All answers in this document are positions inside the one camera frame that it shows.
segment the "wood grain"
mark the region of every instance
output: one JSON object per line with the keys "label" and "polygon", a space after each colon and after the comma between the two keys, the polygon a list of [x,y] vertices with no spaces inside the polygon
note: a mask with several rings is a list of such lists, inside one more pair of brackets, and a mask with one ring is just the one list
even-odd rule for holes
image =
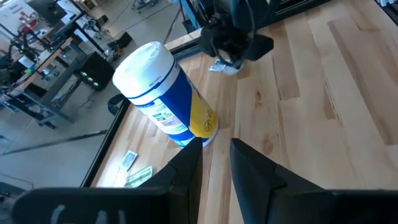
{"label": "wood grain", "polygon": [[[203,149],[199,223],[243,223],[232,137],[326,189],[398,188],[397,26],[373,0],[334,0],[260,33],[274,50],[236,76],[209,72],[204,54],[180,62],[220,118]],[[129,149],[140,154],[130,174],[158,171],[179,151],[131,106],[93,186],[123,186]]]}

